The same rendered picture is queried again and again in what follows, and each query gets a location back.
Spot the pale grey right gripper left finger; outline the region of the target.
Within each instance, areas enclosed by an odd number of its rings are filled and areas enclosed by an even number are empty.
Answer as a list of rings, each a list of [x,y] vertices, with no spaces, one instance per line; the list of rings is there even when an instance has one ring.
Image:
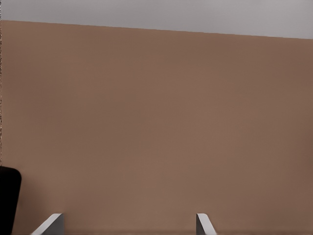
[[[52,214],[30,235],[64,235],[64,215]]]

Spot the black rounded object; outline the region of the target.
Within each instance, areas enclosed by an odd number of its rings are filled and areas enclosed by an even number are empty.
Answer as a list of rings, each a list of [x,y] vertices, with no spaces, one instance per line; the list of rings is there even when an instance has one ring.
[[[10,167],[0,167],[0,235],[11,235],[22,176]]]

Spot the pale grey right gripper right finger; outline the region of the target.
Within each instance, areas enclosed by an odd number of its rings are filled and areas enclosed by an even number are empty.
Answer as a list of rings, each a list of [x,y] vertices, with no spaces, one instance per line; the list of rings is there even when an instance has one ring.
[[[216,231],[205,213],[196,214],[196,235],[216,235]]]

